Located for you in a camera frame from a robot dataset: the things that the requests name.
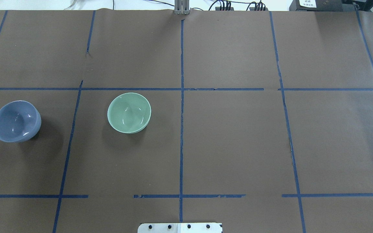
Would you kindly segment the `blue bowl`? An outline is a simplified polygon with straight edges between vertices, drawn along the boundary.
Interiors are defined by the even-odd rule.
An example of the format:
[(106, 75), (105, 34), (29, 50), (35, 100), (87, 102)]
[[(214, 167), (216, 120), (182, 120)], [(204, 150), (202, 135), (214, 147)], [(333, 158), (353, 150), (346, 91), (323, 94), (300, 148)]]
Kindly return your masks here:
[(16, 100), (0, 109), (0, 141), (20, 143), (32, 139), (40, 131), (40, 112), (30, 102)]

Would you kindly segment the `green bowl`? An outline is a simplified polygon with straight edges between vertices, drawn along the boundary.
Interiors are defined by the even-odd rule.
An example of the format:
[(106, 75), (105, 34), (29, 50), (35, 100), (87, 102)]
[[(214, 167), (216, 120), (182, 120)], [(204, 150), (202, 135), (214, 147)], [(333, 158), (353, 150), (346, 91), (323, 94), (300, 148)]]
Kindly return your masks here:
[(149, 124), (151, 104), (138, 93), (124, 93), (111, 101), (107, 110), (109, 125), (123, 134), (136, 134)]

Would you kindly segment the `black box with label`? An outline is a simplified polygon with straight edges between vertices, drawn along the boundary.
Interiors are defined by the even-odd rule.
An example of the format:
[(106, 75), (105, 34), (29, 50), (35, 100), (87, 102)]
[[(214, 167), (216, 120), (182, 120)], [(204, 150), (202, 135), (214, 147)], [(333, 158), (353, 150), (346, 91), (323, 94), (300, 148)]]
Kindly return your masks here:
[(317, 12), (351, 12), (355, 11), (353, 4), (343, 0), (293, 0), (289, 11), (317, 11)]

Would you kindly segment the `aluminium frame post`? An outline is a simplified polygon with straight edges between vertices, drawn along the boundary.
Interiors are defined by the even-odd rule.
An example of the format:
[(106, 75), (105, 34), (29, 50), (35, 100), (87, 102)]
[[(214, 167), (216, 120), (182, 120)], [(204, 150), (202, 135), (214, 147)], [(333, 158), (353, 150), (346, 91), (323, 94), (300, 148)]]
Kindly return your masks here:
[(190, 14), (190, 1), (189, 0), (175, 0), (174, 14), (175, 15), (188, 15)]

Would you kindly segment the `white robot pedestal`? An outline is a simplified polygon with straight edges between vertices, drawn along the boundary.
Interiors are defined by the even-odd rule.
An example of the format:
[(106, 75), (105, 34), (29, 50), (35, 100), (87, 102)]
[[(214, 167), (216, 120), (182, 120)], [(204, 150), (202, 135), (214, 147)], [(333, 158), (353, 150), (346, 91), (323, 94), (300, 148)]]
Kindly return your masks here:
[(145, 223), (138, 233), (222, 233), (222, 223)]

